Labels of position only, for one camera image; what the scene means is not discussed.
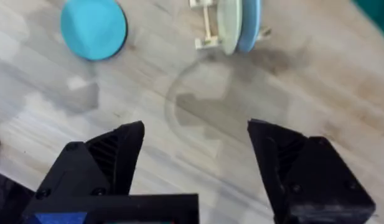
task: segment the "black 3d-printed part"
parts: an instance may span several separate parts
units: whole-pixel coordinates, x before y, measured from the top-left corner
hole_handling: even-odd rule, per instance
[[[373,200],[326,138],[255,119],[248,132],[277,224],[362,224],[373,215]]]
[[[111,194],[129,194],[143,137],[143,123],[135,122],[87,141],[90,154],[111,185]]]
[[[128,195],[143,137],[143,123],[135,122],[68,143],[24,211],[24,223],[41,224],[44,217],[43,223],[198,224],[197,194]]]

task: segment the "screw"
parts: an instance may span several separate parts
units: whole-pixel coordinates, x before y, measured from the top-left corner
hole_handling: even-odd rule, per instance
[[[67,144],[66,151],[68,151],[68,152],[76,151],[77,148],[78,148],[78,144],[71,142],[71,143]]]
[[[321,145],[325,145],[325,144],[326,144],[326,140],[325,140],[325,139],[320,139],[320,140],[319,140],[319,144],[321,144]]]
[[[295,194],[300,194],[302,192],[302,187],[299,184],[292,184],[290,189],[295,193]]]
[[[50,189],[39,190],[39,191],[37,191],[37,193],[35,193],[35,197],[38,200],[42,200],[44,198],[47,198],[47,197],[49,197],[49,195],[50,195]]]
[[[104,194],[106,194],[106,189],[104,189],[103,187],[95,188],[91,192],[91,195],[96,195],[96,196],[102,196]]]
[[[354,181],[346,181],[345,186],[349,190],[357,190],[359,188],[358,183]]]

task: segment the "wood grain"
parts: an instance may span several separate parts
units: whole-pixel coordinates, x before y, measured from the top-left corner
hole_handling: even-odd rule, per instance
[[[202,223],[272,223],[250,118],[329,138],[384,223],[384,36],[348,0],[264,1],[273,37],[248,55],[194,49],[187,1],[119,0],[124,49],[87,62],[64,0],[0,0],[0,173],[36,189],[69,141],[142,120],[133,194],[198,192]]]

